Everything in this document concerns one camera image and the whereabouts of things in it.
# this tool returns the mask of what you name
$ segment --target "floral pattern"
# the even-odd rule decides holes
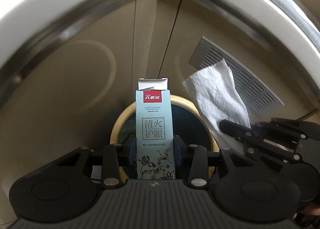
[[[140,169],[141,176],[138,178],[143,179],[147,174],[152,174],[150,176],[150,179],[174,179],[174,171],[170,172],[166,169],[170,168],[170,165],[168,163],[172,163],[169,160],[169,154],[168,151],[170,151],[172,148],[167,148],[163,151],[163,154],[159,152],[159,157],[156,159],[156,164],[150,161],[150,157],[148,155],[144,155],[140,158],[138,158],[138,161],[141,163],[142,167]]]

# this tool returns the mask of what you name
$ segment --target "cabinet door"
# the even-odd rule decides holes
[[[205,1],[202,6],[194,0],[182,0],[159,75],[169,79],[171,93],[189,98],[182,82],[198,70],[189,60],[204,36],[246,66],[284,103],[260,116],[248,109],[251,123],[270,121],[271,117],[297,119],[313,110],[310,103],[293,90],[292,80],[280,75],[284,68],[276,69],[271,63],[278,55],[226,17],[205,8],[208,3]]]
[[[83,145],[109,143],[131,103],[135,0],[74,36],[26,77],[0,112],[0,225],[19,177]]]

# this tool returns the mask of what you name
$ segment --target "vent grille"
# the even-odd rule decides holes
[[[225,59],[234,77],[235,88],[244,104],[261,116],[283,102],[249,69],[216,44],[202,37],[189,63],[198,69],[213,65]]]

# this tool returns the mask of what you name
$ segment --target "toothpaste box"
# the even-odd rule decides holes
[[[139,79],[136,91],[138,179],[174,179],[168,79]]]

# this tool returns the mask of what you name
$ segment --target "crumpled paper towel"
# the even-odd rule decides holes
[[[235,89],[232,71],[225,60],[195,72],[183,86],[219,148],[230,147],[243,154],[243,145],[219,129],[224,119],[250,128],[247,108]]]

